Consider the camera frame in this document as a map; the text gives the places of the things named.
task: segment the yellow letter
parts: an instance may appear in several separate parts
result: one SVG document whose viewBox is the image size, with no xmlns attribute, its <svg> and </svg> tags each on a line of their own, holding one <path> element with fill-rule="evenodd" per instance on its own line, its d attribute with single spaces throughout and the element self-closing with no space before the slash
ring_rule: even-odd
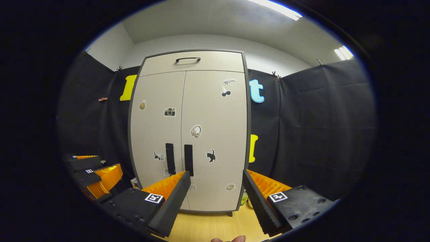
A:
<svg viewBox="0 0 430 242">
<path fill-rule="evenodd" d="M 251 146 L 249 147 L 249 163 L 253 163 L 255 161 L 254 157 L 254 148 L 255 142 L 258 140 L 258 136 L 255 134 L 251 134 Z"/>
<path fill-rule="evenodd" d="M 126 77 L 126 86 L 124 87 L 123 95 L 120 97 L 121 101 L 128 101 L 132 98 L 132 91 L 134 86 L 134 81 L 136 80 L 137 75 L 131 75 Z"/>
</svg>

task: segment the cabinet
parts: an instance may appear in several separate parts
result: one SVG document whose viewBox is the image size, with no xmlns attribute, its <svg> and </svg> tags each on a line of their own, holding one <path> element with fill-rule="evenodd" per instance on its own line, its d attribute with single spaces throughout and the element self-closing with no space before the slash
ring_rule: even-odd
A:
<svg viewBox="0 0 430 242">
<path fill-rule="evenodd" d="M 129 110 L 130 155 L 141 188 L 188 170 L 191 186 L 181 209 L 239 208 L 251 127 L 244 60 L 244 53 L 220 50 L 145 58 Z"/>
</svg>

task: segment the cabinet drawer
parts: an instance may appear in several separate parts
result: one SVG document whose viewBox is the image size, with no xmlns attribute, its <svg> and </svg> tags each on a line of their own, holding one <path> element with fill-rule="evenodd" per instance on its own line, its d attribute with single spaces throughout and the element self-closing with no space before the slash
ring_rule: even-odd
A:
<svg viewBox="0 0 430 242">
<path fill-rule="evenodd" d="M 242 53 L 228 51 L 187 51 L 147 58 L 139 76 L 172 71 L 244 72 Z"/>
</svg>

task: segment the ceiling light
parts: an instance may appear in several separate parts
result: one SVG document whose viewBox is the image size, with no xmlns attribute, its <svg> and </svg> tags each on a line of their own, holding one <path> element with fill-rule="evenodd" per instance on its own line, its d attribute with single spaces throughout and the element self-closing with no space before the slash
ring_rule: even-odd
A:
<svg viewBox="0 0 430 242">
<path fill-rule="evenodd" d="M 345 46 L 342 46 L 339 49 L 335 49 L 335 53 L 341 60 L 349 60 L 354 57 L 352 53 L 348 50 L 348 48 Z"/>
<path fill-rule="evenodd" d="M 268 0 L 247 0 L 247 1 L 257 3 L 257 4 L 260 4 L 261 6 L 275 10 L 275 11 L 282 13 L 283 15 L 291 18 L 294 21 L 297 21 L 299 18 L 303 17 L 302 15 L 298 14 L 297 12 L 295 12 L 289 8 L 286 8 L 282 5 L 279 5 L 279 4 L 274 3 L 274 2 L 270 2 Z"/>
</svg>

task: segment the door handle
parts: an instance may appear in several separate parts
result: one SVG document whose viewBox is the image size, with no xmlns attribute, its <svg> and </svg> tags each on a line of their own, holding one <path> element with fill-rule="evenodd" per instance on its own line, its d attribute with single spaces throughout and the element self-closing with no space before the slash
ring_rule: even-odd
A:
<svg viewBox="0 0 430 242">
<path fill-rule="evenodd" d="M 184 60 L 184 59 L 197 59 L 197 61 L 199 61 L 199 60 L 200 60 L 200 57 L 179 58 L 179 59 L 176 59 L 176 62 L 179 62 L 180 60 Z"/>
<path fill-rule="evenodd" d="M 193 146 L 184 145 L 185 170 L 190 172 L 190 176 L 194 176 L 193 172 Z"/>
<path fill-rule="evenodd" d="M 166 143 L 166 161 L 169 174 L 175 175 L 175 154 L 173 153 L 173 144 Z"/>
</svg>

